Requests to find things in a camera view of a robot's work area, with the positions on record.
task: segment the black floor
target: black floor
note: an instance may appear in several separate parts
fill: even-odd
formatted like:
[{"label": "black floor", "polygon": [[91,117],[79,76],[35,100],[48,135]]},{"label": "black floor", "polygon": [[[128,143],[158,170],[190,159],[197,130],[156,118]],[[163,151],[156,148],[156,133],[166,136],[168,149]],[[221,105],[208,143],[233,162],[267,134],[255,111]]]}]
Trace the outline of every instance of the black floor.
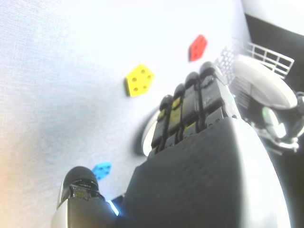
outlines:
[{"label": "black floor", "polygon": [[[295,91],[304,92],[304,36],[246,15],[252,42],[295,60],[286,78]],[[304,227],[304,136],[297,153],[270,154],[283,186],[292,228]]]}]

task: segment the white table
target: white table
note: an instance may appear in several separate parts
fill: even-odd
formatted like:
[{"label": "white table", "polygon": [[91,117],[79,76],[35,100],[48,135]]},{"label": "white table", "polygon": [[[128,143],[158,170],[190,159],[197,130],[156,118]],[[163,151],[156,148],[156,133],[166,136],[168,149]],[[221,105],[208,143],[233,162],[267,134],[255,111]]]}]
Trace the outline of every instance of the white table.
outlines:
[{"label": "white table", "polygon": [[[231,36],[249,40],[239,0],[181,2],[0,3],[1,227],[48,228],[60,183],[77,165],[111,162],[101,193],[123,193],[145,160],[139,132],[162,97]],[[198,34],[209,43],[189,63]],[[155,79],[130,98],[124,78],[139,63]]]}]

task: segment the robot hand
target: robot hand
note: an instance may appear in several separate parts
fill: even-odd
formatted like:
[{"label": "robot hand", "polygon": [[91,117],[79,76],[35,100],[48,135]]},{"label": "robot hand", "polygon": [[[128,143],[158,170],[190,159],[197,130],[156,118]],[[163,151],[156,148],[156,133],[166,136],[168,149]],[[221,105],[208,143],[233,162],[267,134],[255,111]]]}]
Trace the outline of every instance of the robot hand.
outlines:
[{"label": "robot hand", "polygon": [[148,160],[111,212],[96,179],[66,176],[52,228],[289,228],[274,167],[212,63],[166,96]]}]

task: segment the wire rack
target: wire rack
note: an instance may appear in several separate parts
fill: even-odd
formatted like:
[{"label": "wire rack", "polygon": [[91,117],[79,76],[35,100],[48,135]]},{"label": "wire rack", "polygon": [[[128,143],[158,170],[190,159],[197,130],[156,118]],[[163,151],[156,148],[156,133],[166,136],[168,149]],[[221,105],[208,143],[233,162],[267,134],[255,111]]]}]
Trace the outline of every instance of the wire rack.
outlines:
[{"label": "wire rack", "polygon": [[236,102],[243,108],[247,109],[250,101],[251,84],[240,78],[235,78],[232,64],[235,56],[242,54],[258,60],[261,64],[269,68],[281,79],[285,79],[294,60],[278,52],[257,44],[242,42],[232,39],[231,42],[222,50],[220,56],[216,59],[215,64],[221,70],[225,77],[225,83],[229,86]]}]

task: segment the white rounded object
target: white rounded object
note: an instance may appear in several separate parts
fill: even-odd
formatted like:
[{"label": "white rounded object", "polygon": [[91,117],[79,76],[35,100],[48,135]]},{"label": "white rounded object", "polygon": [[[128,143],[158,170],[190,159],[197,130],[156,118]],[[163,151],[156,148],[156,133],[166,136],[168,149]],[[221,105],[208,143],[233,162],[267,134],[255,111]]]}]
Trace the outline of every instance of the white rounded object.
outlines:
[{"label": "white rounded object", "polygon": [[296,107],[297,99],[290,87],[258,60],[238,55],[233,63],[233,71],[236,77],[252,85],[248,95],[259,103],[281,110]]}]

